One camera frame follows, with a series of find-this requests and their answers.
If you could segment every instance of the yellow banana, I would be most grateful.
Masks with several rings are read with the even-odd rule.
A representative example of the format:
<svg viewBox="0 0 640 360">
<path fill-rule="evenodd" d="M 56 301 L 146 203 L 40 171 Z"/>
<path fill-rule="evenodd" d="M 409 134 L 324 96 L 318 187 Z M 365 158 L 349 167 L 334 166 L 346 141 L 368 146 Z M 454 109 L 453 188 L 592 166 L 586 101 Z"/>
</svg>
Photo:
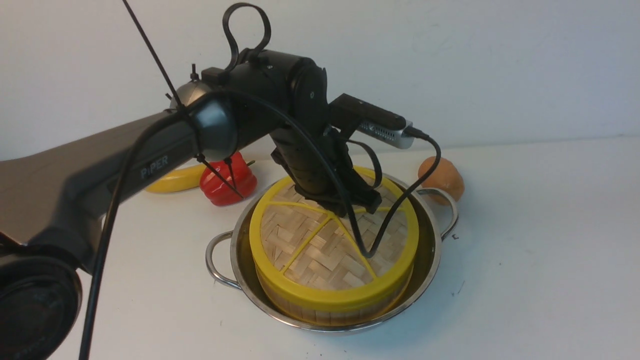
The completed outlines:
<svg viewBox="0 0 640 360">
<path fill-rule="evenodd" d="M 151 193 L 172 193 L 197 188 L 200 186 L 200 177 L 204 169 L 203 164 L 198 164 L 173 170 L 149 185 L 145 190 Z"/>
</svg>

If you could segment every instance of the white wall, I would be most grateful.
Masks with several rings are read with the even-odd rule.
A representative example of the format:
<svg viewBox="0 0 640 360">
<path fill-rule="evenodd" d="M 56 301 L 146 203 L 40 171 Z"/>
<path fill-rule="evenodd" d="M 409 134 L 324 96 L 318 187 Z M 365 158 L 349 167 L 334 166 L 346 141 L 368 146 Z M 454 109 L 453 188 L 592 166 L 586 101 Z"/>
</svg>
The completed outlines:
<svg viewBox="0 0 640 360">
<path fill-rule="evenodd" d="M 640 135 L 638 0 L 253 2 L 271 18 L 269 48 L 327 68 L 330 99 L 373 102 L 444 146 Z M 191 62 L 228 63 L 221 16 L 231 3 L 131 0 L 176 85 Z M 166 107 L 120 1 L 0 6 L 0 160 Z M 262 25 L 242 9 L 232 30 L 253 46 Z"/>
</svg>

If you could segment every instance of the robotic arm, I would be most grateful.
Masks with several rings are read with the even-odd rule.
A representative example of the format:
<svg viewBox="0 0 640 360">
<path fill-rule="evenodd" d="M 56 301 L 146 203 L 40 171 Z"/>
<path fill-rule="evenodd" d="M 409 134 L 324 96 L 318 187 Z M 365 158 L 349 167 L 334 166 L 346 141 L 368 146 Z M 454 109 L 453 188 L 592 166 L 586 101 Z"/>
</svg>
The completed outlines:
<svg viewBox="0 0 640 360">
<path fill-rule="evenodd" d="M 255 49 L 239 53 L 228 19 L 242 6 L 260 12 L 265 37 Z M 327 103 L 324 69 L 310 58 L 265 49 L 271 30 L 260 8 L 233 5 L 223 27 L 231 63 L 201 74 L 193 66 L 191 81 L 177 90 L 168 81 L 174 94 L 170 109 L 0 162 L 0 358 L 43 359 L 64 340 L 80 308 L 78 268 L 98 279 L 89 298 L 90 323 L 85 323 L 92 329 L 93 292 L 99 289 L 108 244 L 100 240 L 102 217 L 107 213 L 106 229 L 114 198 L 125 200 L 190 158 L 224 160 L 269 135 L 276 147 L 271 157 L 293 179 L 296 191 L 343 217 L 353 214 L 352 205 L 374 213 L 381 202 L 374 186 L 353 169 L 346 144 L 356 130 L 400 149 L 411 146 L 413 137 L 432 141 L 399 115 L 352 96 Z M 131 165 L 125 172 L 123 163 Z M 377 160 L 374 167 L 381 175 Z M 90 338 L 91 331 L 83 338 L 81 358 L 88 357 Z"/>
<path fill-rule="evenodd" d="M 224 83 L 220 73 L 205 69 L 202 79 L 192 74 L 193 80 L 177 89 L 196 129 L 184 119 L 147 141 L 127 175 L 124 199 L 200 150 L 208 160 L 219 161 L 269 135 L 276 145 L 272 158 L 294 179 L 296 191 L 345 215 L 329 175 L 301 135 L 259 104 L 234 92 L 216 91 L 222 87 L 264 99 L 293 116 L 330 159 L 353 204 L 376 210 L 380 195 L 353 170 L 346 139 L 356 129 L 391 138 L 394 126 L 406 127 L 403 118 L 348 95 L 328 104 L 326 72 L 309 58 L 263 51 L 259 62 L 236 66 Z M 128 150 L 144 129 L 174 117 L 183 115 L 169 109 L 27 158 L 0 162 L 0 204 L 11 205 L 0 218 L 1 243 L 56 249 L 91 274 L 100 220 Z M 397 137 L 405 141 L 403 146 L 413 140 Z"/>
</svg>

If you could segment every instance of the black cable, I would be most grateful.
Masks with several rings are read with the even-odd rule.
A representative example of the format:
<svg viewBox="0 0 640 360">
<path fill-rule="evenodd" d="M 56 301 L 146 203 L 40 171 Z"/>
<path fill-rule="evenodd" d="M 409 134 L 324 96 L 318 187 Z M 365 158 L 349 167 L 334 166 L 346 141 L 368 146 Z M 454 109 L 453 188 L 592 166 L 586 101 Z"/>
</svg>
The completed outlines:
<svg viewBox="0 0 640 360">
<path fill-rule="evenodd" d="M 349 198 L 349 193 L 342 184 L 342 181 L 337 175 L 337 171 L 334 167 L 331 166 L 331 161 L 326 157 L 326 154 L 320 150 L 320 146 L 316 143 L 316 141 L 311 137 L 311 134 L 294 118 L 292 118 L 289 114 L 285 113 L 281 109 L 277 108 L 274 104 L 268 102 L 267 100 L 261 99 L 260 97 L 247 94 L 245 92 L 240 92 L 232 89 L 223 89 L 220 90 L 223 94 L 234 95 L 244 99 L 245 101 L 250 101 L 254 104 L 258 104 L 263 108 L 273 112 L 275 115 L 283 118 L 286 123 L 288 123 L 291 127 L 293 127 L 304 139 L 304 141 L 309 145 L 311 150 L 320 160 L 323 168 L 326 170 L 329 178 L 331 179 L 333 185 L 335 186 L 338 194 L 340 195 L 340 199 L 343 201 L 347 216 L 349 218 L 349 223 L 351 224 L 351 228 L 353 230 L 353 237 L 358 246 L 358 250 L 367 258 L 371 258 L 373 254 L 370 254 L 367 251 L 364 242 L 362 241 L 362 235 L 360 234 L 360 228 L 358 227 L 358 221 L 356 219 L 355 211 L 353 211 L 353 205 L 351 204 L 351 199 Z"/>
<path fill-rule="evenodd" d="M 431 176 L 431 174 L 433 174 L 433 172 L 436 170 L 436 167 L 438 167 L 438 164 L 440 163 L 440 159 L 442 158 L 442 151 L 440 150 L 440 146 L 429 135 L 423 133 L 422 131 L 412 126 L 407 127 L 404 130 L 404 133 L 407 134 L 408 136 L 425 140 L 429 142 L 431 145 L 433 145 L 433 148 L 436 151 L 436 158 L 433 161 L 433 164 L 431 164 L 431 167 L 429 167 L 429 170 L 427 170 L 427 172 L 425 172 L 422 176 L 420 176 L 418 180 L 416 180 L 416 182 L 414 182 L 411 186 L 409 186 L 402 193 L 402 195 L 400 195 L 400 197 L 394 202 L 394 204 L 391 205 L 389 212 L 387 213 L 387 215 L 385 216 L 385 219 L 382 221 L 382 224 L 380 225 L 380 230 L 378 231 L 378 234 L 376 235 L 376 239 L 373 241 L 373 244 L 371 245 L 371 249 L 369 249 L 367 254 L 362 254 L 366 258 L 373 257 L 373 255 L 378 250 L 378 247 L 380 246 L 380 242 L 382 241 L 382 236 L 385 234 L 385 231 L 387 230 L 387 226 L 389 225 L 389 222 L 391 222 L 391 218 L 393 218 L 394 214 L 396 213 L 396 211 L 398 210 L 402 202 L 407 197 L 409 197 L 409 195 L 411 195 L 411 193 L 414 192 L 415 189 L 417 189 L 418 186 L 420 186 L 420 184 L 422 184 L 429 176 Z"/>
<path fill-rule="evenodd" d="M 89 352 L 91 350 L 91 340 L 93 337 L 93 325 L 95 323 L 95 312 L 98 303 L 98 296 L 100 294 L 100 284 L 102 282 L 102 273 L 104 271 L 104 263 L 107 257 L 107 250 L 109 249 L 109 241 L 111 239 L 111 232 L 113 231 L 113 224 L 118 213 L 118 207 L 120 206 L 120 199 L 122 198 L 122 192 L 124 191 L 125 180 L 127 175 L 131 171 L 131 167 L 136 160 L 136 156 L 144 146 L 144 144 L 152 136 L 167 128 L 168 126 L 177 124 L 180 121 L 185 121 L 185 118 L 179 116 L 179 113 L 170 115 L 156 123 L 152 124 L 146 130 L 139 135 L 136 141 L 131 145 L 127 157 L 122 163 L 120 175 L 118 181 L 113 189 L 111 196 L 111 202 L 104 218 L 104 227 L 100 235 L 100 242 L 98 243 L 98 250 L 95 254 L 95 264 L 93 266 L 93 278 L 91 280 L 91 288 L 89 290 L 89 299 L 87 301 L 86 315 L 84 318 L 84 330 L 82 336 L 82 342 L 80 344 L 80 360 L 87 360 L 89 358 Z"/>
<path fill-rule="evenodd" d="M 232 165 L 231 158 L 226 158 L 225 159 L 225 164 L 227 164 L 227 169 L 229 169 L 229 175 L 231 176 L 231 182 L 233 183 L 234 188 L 237 188 L 238 185 L 236 185 L 236 177 L 234 176 L 234 168 L 231 166 Z"/>
<path fill-rule="evenodd" d="M 207 160 L 205 160 L 204 155 L 202 153 L 196 155 L 196 160 L 198 160 L 198 162 L 200 163 L 203 163 L 204 166 L 206 166 L 209 170 L 211 170 L 211 172 L 215 176 L 217 176 L 218 179 L 220 179 L 225 185 L 227 185 L 231 190 L 233 190 L 234 193 L 240 196 L 240 199 L 244 199 L 244 196 L 238 191 L 238 189 L 236 189 L 234 186 L 231 186 L 231 184 L 229 184 L 229 182 L 222 176 L 222 174 L 220 174 L 216 170 L 216 168 L 214 168 Z"/>
<path fill-rule="evenodd" d="M 249 54 L 249 60 L 253 61 L 254 59 L 256 59 L 258 57 L 258 54 L 260 54 L 260 52 L 269 44 L 269 41 L 271 40 L 271 23 L 269 21 L 269 17 L 263 9 L 249 3 L 236 3 L 229 6 L 229 8 L 225 11 L 225 14 L 222 16 L 222 30 L 225 32 L 225 37 L 227 38 L 229 48 L 231 49 L 231 60 L 229 61 L 229 65 L 227 65 L 227 67 L 225 68 L 225 72 L 230 72 L 234 69 L 234 67 L 236 67 L 239 57 L 238 43 L 236 42 L 233 34 L 231 34 L 231 29 L 229 29 L 229 19 L 231 18 L 231 14 L 233 14 L 234 11 L 244 7 L 256 9 L 260 14 L 260 18 L 262 18 L 262 24 L 264 25 L 264 34 L 262 36 L 262 40 L 260 41 L 258 46 L 251 50 L 251 53 Z"/>
<path fill-rule="evenodd" d="M 145 44 L 147 45 L 147 48 L 151 52 L 151 56 L 154 57 L 154 60 L 156 61 L 156 65 L 160 69 L 160 72 L 162 72 L 162 76 L 164 77 L 164 80 L 166 81 L 166 84 L 169 86 L 169 90 L 171 90 L 171 94 L 173 95 L 173 98 L 175 99 L 175 103 L 177 104 L 178 109 L 179 110 L 184 110 L 184 105 L 180 101 L 180 97 L 178 96 L 178 93 L 175 91 L 175 88 L 173 87 L 173 84 L 171 84 L 171 80 L 169 79 L 169 75 L 167 75 L 166 71 L 164 71 L 164 66 L 162 66 L 162 63 L 160 62 L 160 59 L 158 58 L 158 55 L 156 54 L 156 51 L 151 46 L 151 42 L 149 42 L 149 39 L 147 38 L 147 34 L 145 34 L 145 31 L 142 30 L 142 25 L 140 25 L 140 23 L 138 22 L 138 18 L 136 17 L 136 14 L 133 13 L 133 10 L 131 9 L 131 6 L 129 6 L 129 3 L 127 2 L 127 0 L 122 0 L 122 2 L 124 3 L 124 6 L 127 7 L 127 11 L 129 12 L 129 15 L 131 16 L 131 19 L 133 20 L 133 23 L 135 23 L 136 28 L 138 29 L 138 32 L 142 36 L 142 39 L 145 41 Z"/>
<path fill-rule="evenodd" d="M 367 153 L 367 155 L 369 155 L 369 159 L 371 159 L 371 165 L 373 166 L 373 174 L 374 174 L 373 185 L 371 185 L 371 188 L 375 189 L 379 187 L 380 184 L 382 183 L 382 166 L 380 165 L 380 160 L 378 160 L 376 152 L 373 151 L 373 149 L 369 145 L 363 142 L 357 142 L 349 139 L 345 140 L 345 142 L 359 145 Z"/>
</svg>

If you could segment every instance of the stainless steel pot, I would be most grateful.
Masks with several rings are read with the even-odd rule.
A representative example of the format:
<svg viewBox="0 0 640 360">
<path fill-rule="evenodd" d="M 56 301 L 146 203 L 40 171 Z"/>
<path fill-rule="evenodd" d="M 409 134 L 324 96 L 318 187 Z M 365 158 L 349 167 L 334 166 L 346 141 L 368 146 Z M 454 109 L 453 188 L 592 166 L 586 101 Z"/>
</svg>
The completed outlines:
<svg viewBox="0 0 640 360">
<path fill-rule="evenodd" d="M 385 174 L 385 177 L 393 181 L 402 190 L 407 189 L 407 185 L 398 179 Z M 416 254 L 416 260 L 413 266 L 413 273 L 405 292 L 402 294 L 396 304 L 391 307 L 386 313 L 373 318 L 371 320 L 357 323 L 347 326 L 320 326 L 312 323 L 302 322 L 297 319 L 293 319 L 281 312 L 275 307 L 267 295 L 262 290 L 262 286 L 258 281 L 258 277 L 255 272 L 255 264 L 253 262 L 253 256 L 251 248 L 249 246 L 249 223 L 251 221 L 251 215 L 256 203 L 264 195 L 266 190 L 256 196 L 251 203 L 246 207 L 245 211 L 240 216 L 236 228 L 233 231 L 229 231 L 220 234 L 213 238 L 207 246 L 205 259 L 207 263 L 207 269 L 209 273 L 220 283 L 229 286 L 230 288 L 242 290 L 244 294 L 263 312 L 270 317 L 283 322 L 287 325 L 315 332 L 355 332 L 364 329 L 369 329 L 376 325 L 379 325 L 395 315 L 402 313 L 405 309 L 411 306 L 418 298 L 424 293 L 427 286 L 431 283 L 431 280 L 438 270 L 440 263 L 440 249 L 442 240 L 444 240 L 458 223 L 458 209 L 456 207 L 455 200 L 447 193 L 436 188 L 426 188 L 413 192 L 409 199 L 412 202 L 415 212 L 418 216 L 418 222 L 420 224 L 420 240 L 418 243 L 418 250 Z M 451 222 L 442 233 L 438 230 L 438 224 L 435 221 L 435 216 L 429 206 L 422 199 L 422 195 L 437 194 L 449 201 L 452 210 Z M 231 267 L 237 280 L 229 279 L 216 270 L 213 264 L 211 255 L 213 248 L 221 241 L 231 239 Z"/>
</svg>

